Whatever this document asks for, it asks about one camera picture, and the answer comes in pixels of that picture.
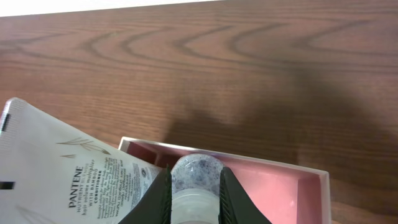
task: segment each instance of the pink box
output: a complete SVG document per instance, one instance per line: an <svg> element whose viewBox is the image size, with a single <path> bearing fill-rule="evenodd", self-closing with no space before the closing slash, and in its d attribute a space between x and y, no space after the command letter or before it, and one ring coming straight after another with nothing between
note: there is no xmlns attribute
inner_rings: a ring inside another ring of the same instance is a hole
<svg viewBox="0 0 398 224"><path fill-rule="evenodd" d="M273 224L329 224L329 173L282 162L123 137L119 150L174 166L187 154L209 154L231 168L257 208Z"/></svg>

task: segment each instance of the white tube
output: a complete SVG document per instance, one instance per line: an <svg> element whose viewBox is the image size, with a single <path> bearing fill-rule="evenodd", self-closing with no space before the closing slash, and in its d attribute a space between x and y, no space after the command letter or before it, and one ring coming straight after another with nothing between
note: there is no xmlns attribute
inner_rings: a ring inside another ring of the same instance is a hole
<svg viewBox="0 0 398 224"><path fill-rule="evenodd" d="M0 129L0 223L118 223L160 171L18 98Z"/></svg>

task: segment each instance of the wooden surface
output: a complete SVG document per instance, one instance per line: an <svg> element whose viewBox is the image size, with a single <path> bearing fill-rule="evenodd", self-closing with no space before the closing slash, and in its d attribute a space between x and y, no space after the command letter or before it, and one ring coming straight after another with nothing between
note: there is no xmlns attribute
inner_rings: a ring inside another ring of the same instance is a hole
<svg viewBox="0 0 398 224"><path fill-rule="evenodd" d="M0 101L110 144L327 170L334 223L398 223L397 15L395 0L246 0L0 18Z"/></svg>

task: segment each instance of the wooden table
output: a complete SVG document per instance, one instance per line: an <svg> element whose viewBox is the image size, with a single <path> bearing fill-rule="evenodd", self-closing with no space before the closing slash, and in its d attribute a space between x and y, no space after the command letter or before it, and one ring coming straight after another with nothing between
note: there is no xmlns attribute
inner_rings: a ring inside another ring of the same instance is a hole
<svg viewBox="0 0 398 224"><path fill-rule="evenodd" d="M0 101L331 175L335 223L398 223L398 2L218 1L0 18Z"/></svg>

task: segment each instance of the box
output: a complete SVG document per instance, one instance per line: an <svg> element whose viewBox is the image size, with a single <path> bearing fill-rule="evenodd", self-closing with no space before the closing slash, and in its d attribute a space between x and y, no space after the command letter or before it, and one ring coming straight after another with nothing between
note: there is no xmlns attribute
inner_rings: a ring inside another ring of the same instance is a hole
<svg viewBox="0 0 398 224"><path fill-rule="evenodd" d="M182 156L208 154L231 168L256 207L273 224L329 224L329 173L282 162L123 137L119 150L171 167Z"/></svg>

